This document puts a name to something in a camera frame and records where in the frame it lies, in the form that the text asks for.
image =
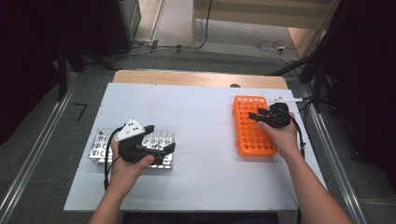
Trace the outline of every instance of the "gray floor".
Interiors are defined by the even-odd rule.
[[[168,0],[166,3],[171,4],[175,1]],[[171,15],[162,14],[162,16],[168,17]],[[156,34],[162,45],[189,44],[188,37],[178,39],[180,42],[171,43],[170,41],[174,38],[171,36],[167,40],[166,35],[162,35],[162,28],[163,24],[160,23]],[[268,29],[268,34],[273,34],[270,30],[282,29]],[[274,40],[274,38],[288,39],[290,37],[287,36],[287,33],[284,33],[282,36],[271,36],[268,39],[264,38],[262,41]],[[208,49],[183,50],[179,54],[174,50],[163,50],[150,54],[110,59],[110,61],[115,65],[124,67],[124,69],[164,69],[250,75],[270,74],[285,65],[271,52],[262,52],[262,50],[255,49],[255,41],[256,39],[251,41],[249,47],[245,47],[244,45],[247,44],[235,44],[234,40],[230,40],[230,45],[236,45],[236,47],[226,48],[227,50],[230,49],[230,51],[226,51],[222,49],[224,47],[222,45],[214,47],[213,43],[216,41],[208,39],[208,46],[212,44]],[[253,50],[257,50],[260,55],[254,53]],[[285,57],[288,60],[296,60],[295,52],[290,55],[285,54]],[[87,213],[66,213],[63,211],[64,202],[105,92],[106,84],[111,82],[114,76],[113,71],[108,71],[101,65],[88,64],[90,65],[86,71],[83,74],[78,74],[78,80],[64,113],[60,117],[59,123],[50,137],[8,223],[86,223],[91,216]],[[293,91],[295,97],[304,96],[302,85],[293,76],[295,76],[294,72],[284,75],[289,88]],[[0,157],[0,176],[2,176],[0,194],[2,196],[7,192],[7,188],[33,148],[35,140],[40,135],[53,107],[55,107],[57,94],[58,88],[55,87],[24,120],[12,138],[0,146],[2,153]],[[81,107],[76,103],[88,105],[79,121],[77,119]],[[326,127],[360,199],[367,222],[396,223],[395,193],[389,186],[384,172],[371,164],[352,161],[350,155],[354,149],[350,145],[341,120],[332,115],[326,105],[322,106],[322,110]],[[317,152],[318,163],[327,181],[329,192],[347,211],[344,197],[323,149],[317,128],[310,116],[307,117],[306,129],[309,131],[311,143]],[[295,212],[279,213],[280,223],[295,223],[295,218]]]

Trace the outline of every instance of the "table surface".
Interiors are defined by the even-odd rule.
[[[133,76],[140,72],[120,71],[114,82],[119,81],[119,74]],[[166,73],[146,72],[154,77]],[[190,75],[176,73],[179,81],[180,77],[187,79]],[[207,74],[193,73],[192,76],[203,75]],[[222,76],[228,80],[227,76],[234,75],[218,76],[216,83],[224,81]],[[271,99],[291,97],[290,90],[158,85],[157,82],[158,77],[153,79],[155,84],[108,85],[64,206],[65,211],[92,211],[99,204],[104,194],[103,167],[88,159],[94,134],[98,128],[116,128],[131,116],[144,126],[171,125],[176,133],[177,147],[173,171],[145,172],[124,199],[121,210],[227,212],[297,209],[288,167],[278,154],[270,158],[239,156],[232,113],[235,95],[262,95]],[[302,123],[296,104],[288,106],[296,113],[297,121]],[[307,143],[306,160],[324,183],[304,127],[302,131]]]

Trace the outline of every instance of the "person's right hand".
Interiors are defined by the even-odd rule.
[[[271,135],[279,150],[279,155],[285,160],[289,156],[296,155],[295,153],[300,154],[300,150],[297,146],[297,130],[292,122],[288,126],[280,129],[272,128],[262,121],[257,122],[257,125]]]

